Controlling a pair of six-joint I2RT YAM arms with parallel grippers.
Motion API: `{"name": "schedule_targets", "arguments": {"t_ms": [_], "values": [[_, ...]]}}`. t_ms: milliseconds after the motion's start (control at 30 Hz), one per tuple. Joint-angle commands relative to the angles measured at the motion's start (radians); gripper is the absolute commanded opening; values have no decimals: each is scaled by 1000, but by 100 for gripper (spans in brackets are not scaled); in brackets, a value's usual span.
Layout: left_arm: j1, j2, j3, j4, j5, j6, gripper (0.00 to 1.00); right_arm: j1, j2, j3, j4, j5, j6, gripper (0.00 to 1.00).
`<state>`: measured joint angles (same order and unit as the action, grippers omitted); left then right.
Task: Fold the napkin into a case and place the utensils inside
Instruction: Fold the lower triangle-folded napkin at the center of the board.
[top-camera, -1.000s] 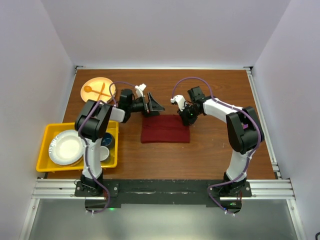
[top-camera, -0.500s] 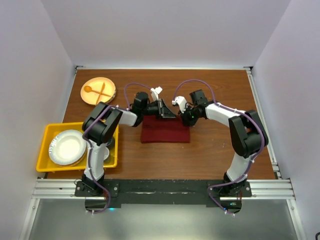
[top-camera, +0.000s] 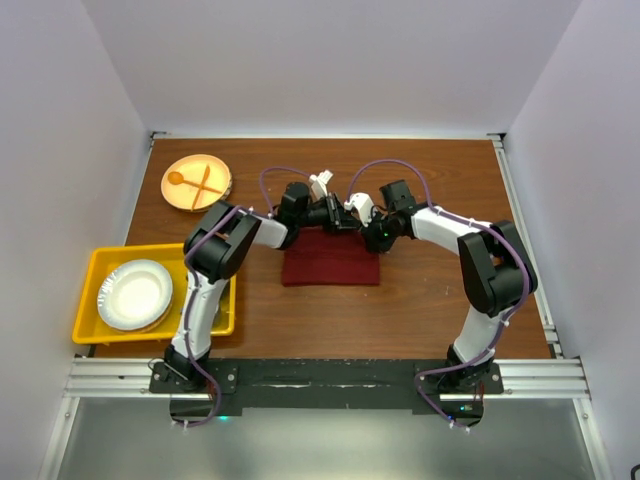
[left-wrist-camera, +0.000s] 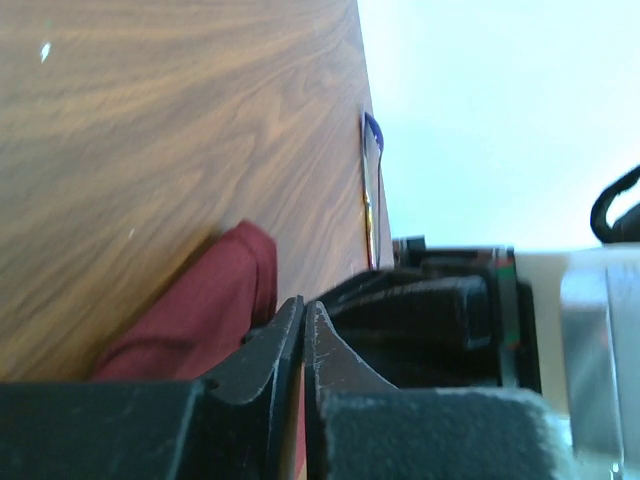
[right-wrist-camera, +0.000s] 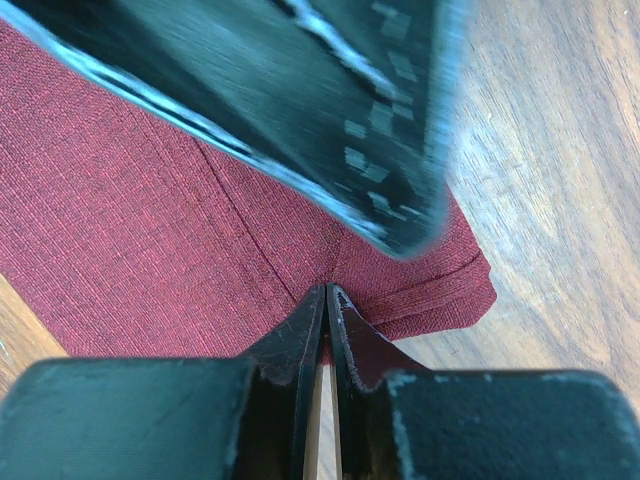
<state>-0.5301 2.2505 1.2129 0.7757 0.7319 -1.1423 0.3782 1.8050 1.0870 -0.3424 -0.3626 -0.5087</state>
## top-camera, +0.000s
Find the dark red cloth napkin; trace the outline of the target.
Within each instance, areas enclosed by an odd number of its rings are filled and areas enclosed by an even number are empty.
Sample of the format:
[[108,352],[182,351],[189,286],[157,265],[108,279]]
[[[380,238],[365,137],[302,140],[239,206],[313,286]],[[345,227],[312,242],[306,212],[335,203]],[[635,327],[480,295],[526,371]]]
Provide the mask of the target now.
[[378,286],[379,256],[366,250],[356,231],[328,233],[303,229],[285,250],[281,269],[284,287]]

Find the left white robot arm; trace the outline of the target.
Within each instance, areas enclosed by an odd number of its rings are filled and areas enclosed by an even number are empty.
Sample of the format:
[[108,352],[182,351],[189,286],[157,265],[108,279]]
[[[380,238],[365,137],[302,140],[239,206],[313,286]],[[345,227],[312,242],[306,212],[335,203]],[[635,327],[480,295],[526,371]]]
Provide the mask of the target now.
[[336,194],[312,199],[312,188],[289,184],[273,213],[215,202],[184,242],[187,295],[178,330],[164,353],[167,382],[196,392],[209,382],[206,363],[211,328],[229,280],[240,269],[252,245],[284,250],[303,228],[331,233],[357,230],[370,223],[374,207],[359,194],[342,203]]

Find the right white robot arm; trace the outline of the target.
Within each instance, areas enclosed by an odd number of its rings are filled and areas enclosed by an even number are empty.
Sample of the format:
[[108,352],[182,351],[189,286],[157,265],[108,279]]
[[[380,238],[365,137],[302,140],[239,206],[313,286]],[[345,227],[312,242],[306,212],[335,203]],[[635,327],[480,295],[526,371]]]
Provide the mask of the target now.
[[445,365],[418,375],[442,391],[469,392],[491,368],[510,318],[537,289],[538,280],[516,226],[510,221],[480,222],[437,204],[419,204],[408,184],[380,188],[384,206],[367,194],[349,202],[361,222],[366,247],[385,253],[399,237],[438,245],[459,258],[470,307],[460,334],[449,346]]

